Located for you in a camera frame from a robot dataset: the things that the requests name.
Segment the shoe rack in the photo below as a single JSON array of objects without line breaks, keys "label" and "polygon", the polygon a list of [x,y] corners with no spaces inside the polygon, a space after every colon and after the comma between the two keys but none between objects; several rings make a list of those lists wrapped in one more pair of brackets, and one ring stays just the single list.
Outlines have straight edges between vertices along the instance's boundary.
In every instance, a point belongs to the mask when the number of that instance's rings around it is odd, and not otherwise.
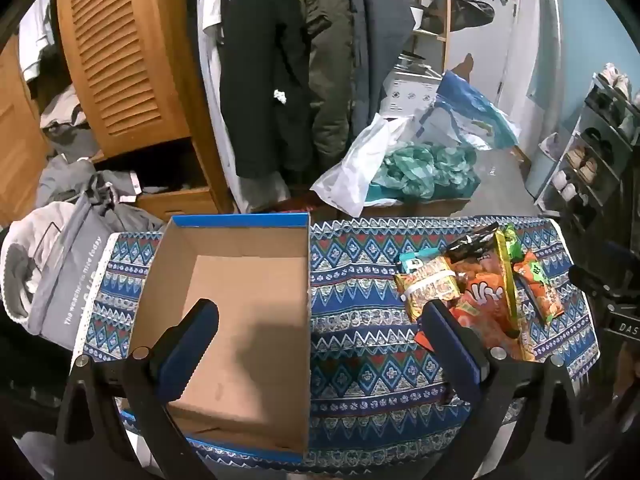
[{"label": "shoe rack", "polygon": [[575,128],[536,199],[542,214],[567,218],[584,234],[619,187],[638,143],[638,126],[640,110],[603,76],[594,74]]}]

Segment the patterned tablecloth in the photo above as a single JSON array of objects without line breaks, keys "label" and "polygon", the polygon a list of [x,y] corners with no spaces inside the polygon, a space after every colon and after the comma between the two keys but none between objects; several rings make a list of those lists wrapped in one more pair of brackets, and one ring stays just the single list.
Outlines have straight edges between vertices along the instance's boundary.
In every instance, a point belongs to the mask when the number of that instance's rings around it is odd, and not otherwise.
[{"label": "patterned tablecloth", "polygon": [[[442,450],[469,408],[438,403],[446,389],[442,370],[433,355],[414,343],[417,327],[398,298],[394,263],[400,252],[441,248],[494,221],[516,225],[524,248],[536,253],[565,307],[562,316],[541,327],[533,304],[518,291],[536,357],[560,354],[572,378],[583,375],[599,350],[586,298],[568,283],[571,259],[555,223],[485,216],[316,224],[310,230],[311,414],[304,462],[273,463],[191,440],[197,451],[226,464],[348,474]],[[98,361],[127,354],[138,298],[160,240],[161,235],[149,233],[110,238],[76,353]],[[515,404],[505,420],[516,411]],[[130,416],[124,421],[135,431]]]}]

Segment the cardboard box lid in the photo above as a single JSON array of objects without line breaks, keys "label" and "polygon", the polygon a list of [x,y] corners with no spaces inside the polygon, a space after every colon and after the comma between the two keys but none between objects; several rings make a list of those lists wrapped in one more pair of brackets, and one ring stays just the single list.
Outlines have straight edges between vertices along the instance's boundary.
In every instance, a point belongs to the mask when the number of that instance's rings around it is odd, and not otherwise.
[{"label": "cardboard box lid", "polygon": [[199,298],[218,306],[218,333],[169,407],[186,436],[242,452],[266,450],[270,460],[302,458],[310,405],[308,224],[306,213],[170,221],[130,348],[153,346]]}]

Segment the white plastic bag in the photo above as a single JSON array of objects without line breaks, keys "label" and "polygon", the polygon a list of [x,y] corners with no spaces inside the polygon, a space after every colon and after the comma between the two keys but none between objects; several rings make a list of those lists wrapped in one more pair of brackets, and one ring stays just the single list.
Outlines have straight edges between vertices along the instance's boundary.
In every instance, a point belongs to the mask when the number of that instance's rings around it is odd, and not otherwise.
[{"label": "white plastic bag", "polygon": [[369,184],[385,153],[393,151],[411,117],[393,121],[379,114],[356,137],[342,161],[325,172],[311,186],[312,191],[327,204],[357,218],[364,208]]}]

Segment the yellow snack package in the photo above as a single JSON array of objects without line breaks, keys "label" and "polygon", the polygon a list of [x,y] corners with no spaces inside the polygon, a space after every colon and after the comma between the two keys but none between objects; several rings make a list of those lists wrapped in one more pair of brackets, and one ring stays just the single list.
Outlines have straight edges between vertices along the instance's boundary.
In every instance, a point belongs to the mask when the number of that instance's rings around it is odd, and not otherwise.
[{"label": "yellow snack package", "polygon": [[442,256],[426,262],[412,274],[396,274],[396,287],[412,322],[422,315],[430,300],[451,301],[460,297],[456,273]]}]

